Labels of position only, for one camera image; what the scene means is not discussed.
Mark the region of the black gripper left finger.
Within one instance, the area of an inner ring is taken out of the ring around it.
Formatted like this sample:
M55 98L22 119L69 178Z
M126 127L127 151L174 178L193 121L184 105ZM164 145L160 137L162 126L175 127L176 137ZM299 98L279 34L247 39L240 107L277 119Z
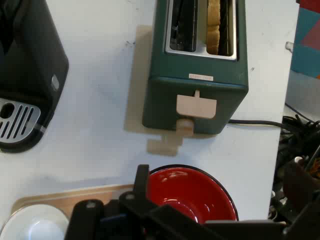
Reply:
M67 240L216 240L217 234L169 205L147 197L149 166L137 167L133 189L103 204L78 202L65 234Z

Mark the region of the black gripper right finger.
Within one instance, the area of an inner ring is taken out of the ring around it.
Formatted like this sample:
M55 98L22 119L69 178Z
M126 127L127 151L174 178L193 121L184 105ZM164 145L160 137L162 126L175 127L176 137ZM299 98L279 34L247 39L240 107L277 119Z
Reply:
M318 240L320 201L309 202L291 225L270 220L208 221L205 227L226 240Z

